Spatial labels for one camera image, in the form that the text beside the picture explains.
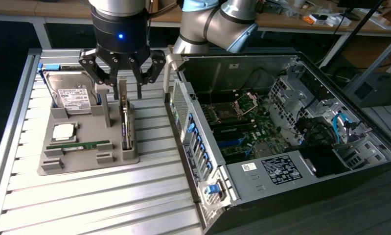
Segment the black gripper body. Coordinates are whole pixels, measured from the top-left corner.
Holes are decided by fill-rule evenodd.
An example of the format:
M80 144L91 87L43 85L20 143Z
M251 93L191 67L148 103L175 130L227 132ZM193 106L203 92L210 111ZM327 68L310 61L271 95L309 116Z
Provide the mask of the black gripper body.
M151 54L147 45L148 11L146 9L132 16L111 16L92 9L91 17L99 56Z

